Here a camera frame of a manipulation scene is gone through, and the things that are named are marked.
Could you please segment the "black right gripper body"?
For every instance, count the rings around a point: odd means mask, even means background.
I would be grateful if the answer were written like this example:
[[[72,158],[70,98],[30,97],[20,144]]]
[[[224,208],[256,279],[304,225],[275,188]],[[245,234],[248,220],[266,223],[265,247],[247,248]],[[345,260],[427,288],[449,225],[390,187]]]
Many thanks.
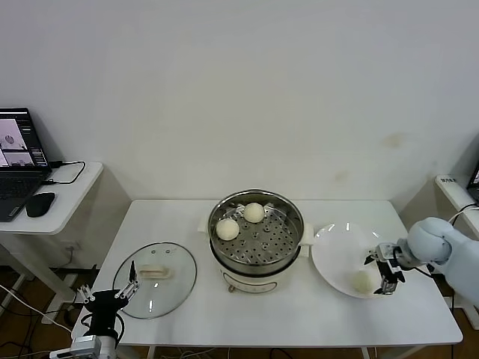
[[[396,286],[399,282],[405,282],[403,272],[401,270],[393,271],[389,262],[377,261],[376,265],[382,278],[381,286]]]

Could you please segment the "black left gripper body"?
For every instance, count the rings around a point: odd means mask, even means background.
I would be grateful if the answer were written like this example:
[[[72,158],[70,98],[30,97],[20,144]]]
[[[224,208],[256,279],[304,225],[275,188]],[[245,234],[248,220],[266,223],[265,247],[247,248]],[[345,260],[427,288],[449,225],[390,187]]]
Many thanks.
[[[85,336],[122,337],[125,324],[118,311],[128,305],[129,299],[119,289],[94,292],[93,297],[84,303],[89,312],[85,319],[90,319]]]

